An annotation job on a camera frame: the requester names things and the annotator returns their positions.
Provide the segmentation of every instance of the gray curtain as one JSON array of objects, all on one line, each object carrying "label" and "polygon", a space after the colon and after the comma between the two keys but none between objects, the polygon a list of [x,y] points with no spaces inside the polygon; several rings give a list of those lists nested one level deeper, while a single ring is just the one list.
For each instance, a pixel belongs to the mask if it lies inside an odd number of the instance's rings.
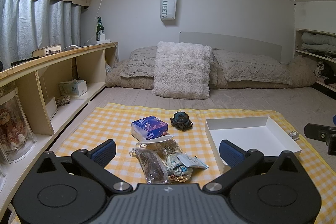
[{"label": "gray curtain", "polygon": [[81,6],[62,0],[0,0],[0,61],[4,69],[54,44],[80,46]]}]

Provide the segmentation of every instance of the shelf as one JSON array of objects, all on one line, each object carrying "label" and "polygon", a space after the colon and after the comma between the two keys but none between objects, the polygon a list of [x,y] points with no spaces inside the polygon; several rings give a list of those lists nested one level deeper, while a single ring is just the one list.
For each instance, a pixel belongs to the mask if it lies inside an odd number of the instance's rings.
[{"label": "shelf", "polygon": [[323,32],[323,31],[315,31],[315,30],[307,30],[307,29],[295,29],[298,32],[309,32],[312,34],[323,34],[323,35],[330,35],[332,37],[336,37],[336,33],[331,32]]},{"label": "shelf", "polygon": [[71,96],[69,105],[59,106],[56,114],[50,120],[55,134],[58,135],[72,118],[104,87],[105,83],[88,84],[86,93],[81,96]]},{"label": "shelf", "polygon": [[332,86],[326,85],[325,83],[322,83],[321,81],[316,80],[316,83],[317,83],[317,84],[320,84],[320,85],[322,85],[322,86],[325,86],[327,89],[330,89],[330,90],[332,90],[333,92],[336,92],[336,89],[335,89],[335,88],[333,88]]},{"label": "shelf", "polygon": [[300,53],[303,53],[303,54],[308,54],[308,55],[315,56],[315,57],[320,58],[320,59],[327,60],[327,61],[332,62],[332,63],[336,63],[336,60],[333,60],[333,59],[330,59],[330,58],[327,58],[327,57],[323,57],[323,56],[320,56],[320,55],[317,55],[317,54],[312,54],[311,52],[304,52],[304,51],[300,51],[300,50],[296,50],[296,52],[300,52]]},{"label": "shelf", "polygon": [[88,84],[86,93],[82,96],[75,96],[76,100],[72,99],[69,105],[58,107],[56,114],[51,119],[51,124],[55,131],[54,135],[36,134],[36,145],[26,157],[16,163],[4,165],[7,175],[6,183],[0,192],[1,216],[4,215],[15,192],[39,156],[48,148],[71,119],[104,87],[105,83]]},{"label": "shelf", "polygon": [[101,91],[101,89],[103,87],[105,87],[105,82],[101,82],[101,83],[88,83],[87,86],[87,92],[85,92],[84,94],[82,94],[81,96],[70,96],[70,100],[91,100],[93,97],[95,97],[97,95],[97,93],[99,91]]},{"label": "shelf", "polygon": [[55,134],[59,134],[72,118],[86,105],[87,100],[71,100],[69,105],[57,107],[56,114],[50,120]]},{"label": "shelf", "polygon": [[3,216],[8,204],[14,197],[15,192],[19,188],[23,179],[26,177],[34,163],[39,156],[48,148],[52,141],[56,138],[56,134],[52,136],[36,134],[37,142],[33,150],[22,160],[5,165],[4,168],[7,171],[6,183],[0,192],[0,215]]},{"label": "shelf", "polygon": [[108,48],[117,47],[118,42],[111,42],[106,44],[91,45],[87,47],[79,47],[73,50],[60,52],[48,56],[44,56],[35,60],[31,60],[20,65],[14,66],[3,72],[0,72],[1,86],[6,85],[24,75],[27,75],[35,70],[40,70],[52,64],[82,56],[87,53],[101,51]]}]

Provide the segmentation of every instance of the white wall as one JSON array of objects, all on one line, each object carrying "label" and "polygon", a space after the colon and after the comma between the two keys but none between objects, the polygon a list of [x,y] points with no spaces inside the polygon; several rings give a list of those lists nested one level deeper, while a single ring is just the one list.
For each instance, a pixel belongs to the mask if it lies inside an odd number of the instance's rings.
[{"label": "white wall", "polygon": [[336,1],[299,2],[295,28],[336,33]]},{"label": "white wall", "polygon": [[[294,8],[288,0],[177,0],[174,22],[160,19],[160,0],[103,0],[99,15],[105,37],[118,41],[120,59],[159,41],[179,42],[179,32],[246,37],[282,45],[282,62],[292,59]],[[100,0],[81,17],[82,43],[95,32]]]}]

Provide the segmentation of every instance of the rope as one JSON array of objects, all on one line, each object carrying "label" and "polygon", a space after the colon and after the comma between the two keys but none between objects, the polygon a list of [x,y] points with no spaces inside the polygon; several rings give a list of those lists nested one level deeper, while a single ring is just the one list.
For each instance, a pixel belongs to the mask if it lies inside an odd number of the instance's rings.
[{"label": "rope", "polygon": [[174,114],[174,117],[170,118],[171,125],[179,130],[186,131],[193,127],[192,121],[185,112],[178,111]]}]

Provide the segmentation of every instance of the mattress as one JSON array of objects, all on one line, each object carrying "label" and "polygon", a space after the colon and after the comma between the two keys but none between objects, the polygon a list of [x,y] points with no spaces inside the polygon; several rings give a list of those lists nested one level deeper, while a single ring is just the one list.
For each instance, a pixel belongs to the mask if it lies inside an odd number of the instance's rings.
[{"label": "mattress", "polygon": [[[99,107],[111,102],[168,110],[181,108],[275,110],[303,136],[303,129],[307,123],[333,126],[333,117],[336,115],[336,100],[313,88],[210,90],[210,98],[206,100],[162,98],[152,95],[151,90],[127,88],[106,88],[104,93],[107,95],[100,101]],[[325,143],[307,140],[336,171],[336,156],[327,154]]]}]

